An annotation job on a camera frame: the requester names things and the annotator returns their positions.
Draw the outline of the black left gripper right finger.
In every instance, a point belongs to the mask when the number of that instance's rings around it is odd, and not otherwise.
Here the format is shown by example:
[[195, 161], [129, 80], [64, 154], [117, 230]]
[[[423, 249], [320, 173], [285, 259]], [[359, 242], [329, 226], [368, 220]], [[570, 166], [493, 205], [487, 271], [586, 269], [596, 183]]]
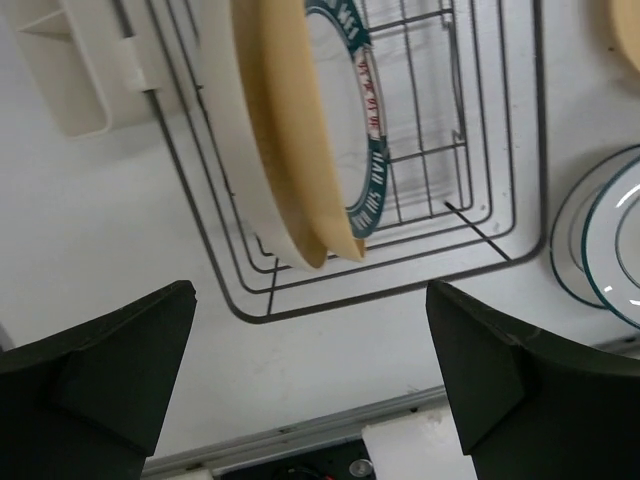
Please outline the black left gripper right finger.
[[442, 281], [426, 315], [462, 452], [480, 479], [636, 479], [639, 362]]

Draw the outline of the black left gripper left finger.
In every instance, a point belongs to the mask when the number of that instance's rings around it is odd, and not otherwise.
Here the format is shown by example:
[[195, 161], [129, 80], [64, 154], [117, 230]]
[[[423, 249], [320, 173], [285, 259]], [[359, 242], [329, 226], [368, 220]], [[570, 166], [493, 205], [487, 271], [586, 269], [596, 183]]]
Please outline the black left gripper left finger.
[[4, 479], [138, 479], [196, 310], [188, 280], [1, 355]]

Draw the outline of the white plate green line rim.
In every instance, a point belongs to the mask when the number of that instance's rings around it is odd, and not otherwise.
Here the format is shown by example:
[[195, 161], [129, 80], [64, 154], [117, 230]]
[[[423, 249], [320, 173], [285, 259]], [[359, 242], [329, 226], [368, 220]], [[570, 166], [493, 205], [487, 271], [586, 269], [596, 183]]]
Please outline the white plate green line rim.
[[639, 147], [580, 178], [553, 222], [552, 273], [575, 300], [639, 326]]

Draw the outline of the cream white plate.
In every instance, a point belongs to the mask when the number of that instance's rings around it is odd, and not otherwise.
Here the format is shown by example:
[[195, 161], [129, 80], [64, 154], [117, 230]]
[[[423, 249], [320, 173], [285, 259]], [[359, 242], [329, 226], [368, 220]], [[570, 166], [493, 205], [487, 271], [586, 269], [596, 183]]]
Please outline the cream white plate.
[[256, 128], [241, 79], [230, 1], [203, 1], [197, 16], [203, 96], [218, 158], [240, 216], [267, 251], [295, 268], [320, 269], [326, 247], [299, 208], [274, 157], [269, 131]]

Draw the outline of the tan yellow plate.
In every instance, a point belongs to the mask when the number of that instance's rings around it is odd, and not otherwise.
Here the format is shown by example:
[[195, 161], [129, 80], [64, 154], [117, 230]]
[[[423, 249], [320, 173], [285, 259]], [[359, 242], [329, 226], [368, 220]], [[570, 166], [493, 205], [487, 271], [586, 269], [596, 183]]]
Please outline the tan yellow plate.
[[301, 1], [234, 1], [241, 78], [276, 205], [310, 268], [329, 253], [360, 262], [334, 164]]
[[639, 71], [639, 0], [611, 0], [609, 11], [619, 49], [634, 70]]

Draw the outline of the white plate dark green band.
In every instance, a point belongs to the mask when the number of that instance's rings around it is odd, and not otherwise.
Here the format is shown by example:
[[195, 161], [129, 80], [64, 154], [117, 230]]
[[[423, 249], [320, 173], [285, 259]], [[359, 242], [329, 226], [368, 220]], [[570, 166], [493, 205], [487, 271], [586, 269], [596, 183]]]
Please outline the white plate dark green band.
[[345, 210], [365, 239], [381, 220], [390, 166], [371, 35], [353, 1], [307, 1], [305, 14]]

